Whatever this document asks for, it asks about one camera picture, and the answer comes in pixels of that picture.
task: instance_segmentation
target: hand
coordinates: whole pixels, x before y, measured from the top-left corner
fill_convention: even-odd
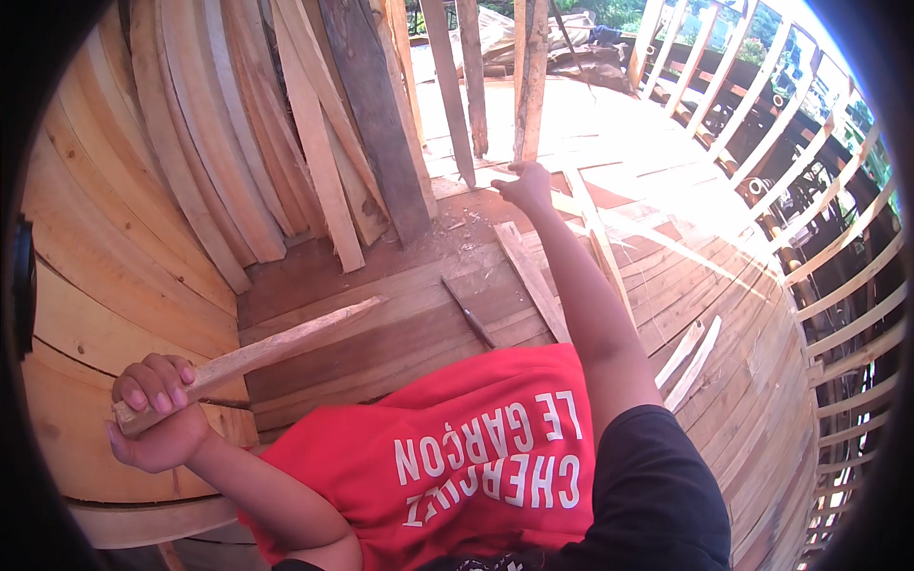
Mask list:
[[[181,410],[135,439],[128,439],[116,423],[106,420],[114,458],[158,473],[186,463],[207,439],[216,436],[200,405],[187,405],[184,385],[193,382],[193,367],[176,355],[151,353],[141,363],[128,365],[114,381],[114,402],[126,401],[133,410],[144,410],[147,403],[159,412]]]
[[[548,213],[555,213],[552,207],[551,175],[536,161],[511,163],[508,168],[520,177],[514,182],[493,180],[494,186],[504,200],[517,206],[531,221]]]

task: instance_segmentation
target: railing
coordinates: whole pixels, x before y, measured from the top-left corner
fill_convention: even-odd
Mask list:
[[[652,41],[654,32],[658,29],[664,0],[648,0],[628,70],[632,85],[639,91],[642,99],[666,96],[665,91],[657,86],[657,80],[667,65],[687,3],[688,0],[679,0],[676,3],[667,24],[666,38],[657,50],[652,46]],[[818,438],[819,461],[816,467],[815,489],[810,499],[807,529],[800,553],[797,554],[793,565],[793,568],[804,569],[816,559],[822,548],[828,545],[834,532],[840,529],[844,513],[851,509],[857,490],[862,484],[867,464],[876,456],[875,450],[879,440],[877,430],[887,420],[888,402],[898,381],[898,359],[890,352],[903,339],[905,331],[905,319],[899,315],[900,311],[896,310],[907,297],[907,283],[892,284],[892,278],[895,278],[896,282],[900,281],[898,276],[903,271],[895,258],[901,250],[904,238],[899,224],[894,219],[890,224],[885,224],[888,220],[885,206],[895,192],[895,181],[889,178],[872,202],[859,212],[858,218],[827,246],[820,248],[818,252],[811,252],[814,255],[808,259],[799,256],[792,248],[792,240],[805,228],[811,227],[815,220],[821,219],[821,215],[827,209],[831,208],[831,216],[840,214],[836,199],[856,175],[864,175],[858,171],[877,143],[880,134],[878,122],[872,125],[865,140],[852,152],[850,159],[845,161],[843,166],[837,165],[840,167],[840,173],[824,191],[813,195],[811,203],[802,212],[788,220],[779,220],[770,212],[779,198],[789,192],[798,177],[808,172],[810,165],[815,163],[817,154],[822,151],[833,134],[844,129],[845,122],[849,121],[845,109],[854,95],[855,86],[851,78],[847,78],[847,83],[841,88],[837,102],[824,124],[812,137],[807,137],[805,148],[794,156],[784,175],[773,183],[761,181],[753,176],[761,170],[791,121],[794,121],[796,112],[816,79],[819,66],[826,57],[817,46],[810,62],[810,69],[804,73],[793,96],[782,105],[774,123],[748,157],[737,163],[727,151],[728,143],[743,125],[757,100],[760,101],[762,90],[770,81],[771,73],[778,64],[791,30],[806,35],[815,43],[809,34],[792,21],[791,15],[781,15],[781,24],[771,42],[768,55],[719,135],[715,137],[706,128],[703,121],[718,102],[718,94],[725,85],[727,74],[736,60],[742,41],[749,30],[751,18],[758,7],[758,0],[747,0],[717,71],[710,78],[696,109],[690,111],[682,104],[682,98],[692,79],[699,77],[698,64],[705,52],[718,11],[729,9],[712,1],[708,8],[710,17],[706,18],[697,34],[696,42],[682,67],[682,73],[670,91],[669,98],[665,100],[664,110],[671,117],[678,113],[682,121],[686,122],[686,134],[690,137],[697,135],[699,141],[707,147],[708,160],[719,161],[730,174],[732,188],[745,191],[741,194],[748,198],[751,206],[747,224],[761,219],[762,226],[768,230],[771,236],[768,247],[772,253],[780,254],[786,266],[787,275],[783,285],[799,298],[797,304],[800,308],[796,311],[798,323],[813,320],[812,326],[805,328],[809,343],[805,349],[805,358],[809,364],[807,373],[810,388],[815,391],[818,406],[816,417],[819,419],[819,426],[816,427],[815,434]],[[653,69],[641,90],[644,70],[651,55],[656,55]],[[767,192],[758,196],[760,190],[766,188]],[[887,239],[884,240],[887,245],[881,252],[872,252],[870,225],[880,216],[883,217],[884,224],[879,232],[887,235]],[[813,228],[814,232],[819,230],[818,225]],[[856,239],[861,235],[864,236],[863,249],[868,255],[866,266],[856,275],[846,278],[840,287],[824,296],[820,295],[815,287],[813,272],[823,267],[833,268],[834,264],[841,264],[841,260],[836,257],[846,248],[858,246]],[[832,262],[832,266],[826,266],[829,262]],[[880,271],[889,266],[894,267],[879,275]],[[865,286],[868,298],[866,308],[858,312],[858,303],[855,303],[854,295]]]

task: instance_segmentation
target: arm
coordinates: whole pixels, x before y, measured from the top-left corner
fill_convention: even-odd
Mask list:
[[[190,364],[172,355],[150,354],[128,366],[114,382],[115,402],[126,399],[142,410],[148,400],[162,412],[183,410],[136,439],[107,421],[114,457],[150,473],[184,464],[257,520],[286,546],[289,557],[328,570],[361,569],[361,547],[340,512],[292,476],[219,436],[198,404],[187,405],[182,383],[193,380]]]
[[[493,186],[530,218],[539,234],[584,369],[598,448],[603,431],[622,412],[638,405],[662,406],[663,400],[625,306],[552,207],[549,172],[533,161],[509,168],[519,180],[493,181]]]

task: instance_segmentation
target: wooden floor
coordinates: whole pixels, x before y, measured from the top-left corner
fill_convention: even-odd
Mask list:
[[[427,164],[441,215],[434,232],[404,250],[388,232],[366,266],[341,275],[326,239],[254,266],[239,296],[239,335],[266,335],[362,301],[389,301],[320,346],[247,375],[260,438],[272,442],[315,407],[359,403],[395,391],[483,345],[440,286],[452,278],[500,346],[554,343],[492,225],[513,220],[555,294],[537,234],[491,188],[472,192],[456,174],[437,85],[419,85]],[[486,83],[491,152],[477,184],[506,173],[513,138],[511,80]],[[566,79],[547,81],[540,161],[570,195],[560,170],[577,167],[610,228],[644,349],[655,372],[695,320],[723,321],[714,350],[676,417],[701,451],[728,504],[737,569],[783,569],[803,540],[812,498],[813,401],[802,344],[780,266],[756,255],[741,198],[704,151],[659,106]],[[590,247],[582,221],[563,217]],[[663,387],[671,390],[685,365]]]

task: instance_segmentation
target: fingernail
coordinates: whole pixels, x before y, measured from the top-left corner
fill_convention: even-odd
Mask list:
[[[136,407],[142,407],[146,404],[146,396],[143,394],[143,391],[134,389],[130,392],[130,402]]]
[[[159,412],[168,412],[171,410],[171,401],[165,396],[165,393],[159,393],[155,397],[155,408]]]
[[[187,406],[187,393],[185,393],[180,388],[176,388],[175,392],[172,393],[175,397],[172,399],[175,401],[175,405],[178,408],[184,408]]]

